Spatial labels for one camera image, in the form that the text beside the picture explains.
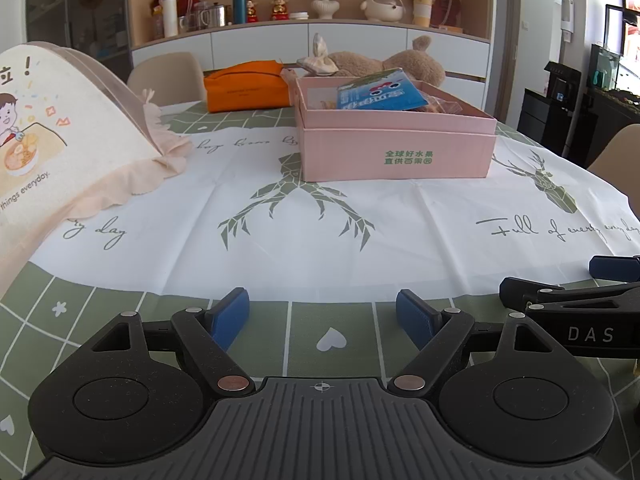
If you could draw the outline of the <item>blue seaweed snack pack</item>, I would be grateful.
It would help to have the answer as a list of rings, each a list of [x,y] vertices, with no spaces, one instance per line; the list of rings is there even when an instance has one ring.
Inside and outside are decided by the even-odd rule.
[[[417,110],[427,99],[401,68],[383,70],[337,88],[338,110]]]

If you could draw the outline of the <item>long biscuit stick pack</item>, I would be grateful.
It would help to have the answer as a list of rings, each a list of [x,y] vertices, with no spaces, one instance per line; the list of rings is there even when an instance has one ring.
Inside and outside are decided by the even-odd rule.
[[[422,93],[425,103],[418,108],[419,112],[460,115],[463,112],[461,104],[457,101],[448,101],[438,96]]]

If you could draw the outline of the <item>beige chair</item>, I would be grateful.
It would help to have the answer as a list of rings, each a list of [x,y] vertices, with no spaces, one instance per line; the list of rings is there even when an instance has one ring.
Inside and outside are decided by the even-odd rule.
[[[620,129],[588,170],[624,193],[632,208],[638,208],[640,125],[632,124]]]
[[[137,96],[157,106],[206,99],[204,73],[191,53],[167,53],[149,58],[129,75],[127,86]]]

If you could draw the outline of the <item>green white tablecloth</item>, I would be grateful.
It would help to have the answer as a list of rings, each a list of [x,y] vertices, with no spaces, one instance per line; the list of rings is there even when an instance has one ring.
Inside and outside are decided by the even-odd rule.
[[[122,311],[210,309],[232,288],[250,317],[230,353],[267,376],[390,378],[416,348],[395,318],[410,289],[483,322],[508,276],[589,287],[595,255],[633,256],[626,196],[506,126],[487,177],[307,183],[292,110],[163,118],[193,144],[156,191],[52,232],[1,301],[1,474],[41,458],[27,403]]]

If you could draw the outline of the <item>black cabinet appliance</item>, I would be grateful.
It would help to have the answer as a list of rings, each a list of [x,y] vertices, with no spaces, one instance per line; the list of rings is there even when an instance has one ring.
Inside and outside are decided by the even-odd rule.
[[[561,156],[576,110],[582,73],[552,61],[544,70],[549,75],[547,91],[540,94],[525,90],[518,132]]]

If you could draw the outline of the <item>pink cardboard box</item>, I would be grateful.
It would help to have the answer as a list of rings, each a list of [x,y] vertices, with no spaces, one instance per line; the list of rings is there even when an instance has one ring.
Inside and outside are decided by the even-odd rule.
[[[310,182],[475,179],[488,174],[497,121],[461,102],[459,114],[324,110],[346,78],[288,82],[304,179]]]

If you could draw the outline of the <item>brown plush teddy bear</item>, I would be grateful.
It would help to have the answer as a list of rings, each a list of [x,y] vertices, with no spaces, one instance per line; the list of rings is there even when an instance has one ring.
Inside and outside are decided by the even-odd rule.
[[[410,49],[381,61],[348,51],[330,53],[324,39],[315,34],[312,55],[300,58],[297,65],[315,77],[360,78],[401,68],[411,79],[439,87],[446,78],[446,72],[439,62],[426,53],[431,42],[429,36],[419,36],[413,40]]]

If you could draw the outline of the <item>orange tissue pouch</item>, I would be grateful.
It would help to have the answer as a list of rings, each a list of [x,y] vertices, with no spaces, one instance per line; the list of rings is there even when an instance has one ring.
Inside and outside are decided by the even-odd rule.
[[[216,70],[204,78],[210,114],[288,107],[290,90],[276,61],[253,61]]]

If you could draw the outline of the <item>yellow white cup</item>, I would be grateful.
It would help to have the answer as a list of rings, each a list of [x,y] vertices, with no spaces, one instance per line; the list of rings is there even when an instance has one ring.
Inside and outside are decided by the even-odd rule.
[[[412,22],[416,26],[431,26],[433,0],[412,0]]]

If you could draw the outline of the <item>white bunny teapot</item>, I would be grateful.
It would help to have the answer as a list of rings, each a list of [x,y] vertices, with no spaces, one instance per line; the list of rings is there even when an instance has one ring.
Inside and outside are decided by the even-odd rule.
[[[405,15],[402,0],[363,0],[360,10],[368,21],[399,23]]]

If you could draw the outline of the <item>steel kettle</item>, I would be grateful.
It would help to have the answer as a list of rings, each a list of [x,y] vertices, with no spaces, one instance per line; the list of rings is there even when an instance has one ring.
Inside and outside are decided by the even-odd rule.
[[[227,8],[218,2],[201,1],[196,5],[199,29],[221,28],[228,24]]]

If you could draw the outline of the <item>red lucky doll figurine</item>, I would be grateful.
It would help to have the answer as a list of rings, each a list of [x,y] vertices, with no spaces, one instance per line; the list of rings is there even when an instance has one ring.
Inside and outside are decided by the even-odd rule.
[[[253,0],[246,0],[246,21],[247,23],[257,23],[257,9]]]

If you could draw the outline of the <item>white thermos bottle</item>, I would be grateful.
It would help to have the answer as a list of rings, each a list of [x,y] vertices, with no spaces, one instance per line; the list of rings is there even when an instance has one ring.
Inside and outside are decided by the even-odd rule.
[[[171,38],[179,35],[179,17],[177,0],[160,0],[163,13],[164,37]]]

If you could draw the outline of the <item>white flower vase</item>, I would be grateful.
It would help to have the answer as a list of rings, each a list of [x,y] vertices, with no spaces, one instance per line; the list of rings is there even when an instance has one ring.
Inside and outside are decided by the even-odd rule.
[[[332,20],[334,14],[340,10],[340,3],[336,0],[314,0],[312,10],[318,14],[320,20]]]

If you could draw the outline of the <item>teal thermos bottle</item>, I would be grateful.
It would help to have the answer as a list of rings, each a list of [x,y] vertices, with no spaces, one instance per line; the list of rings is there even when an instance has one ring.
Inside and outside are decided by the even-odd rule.
[[[247,22],[246,0],[232,0],[232,16],[234,24],[245,24]]]

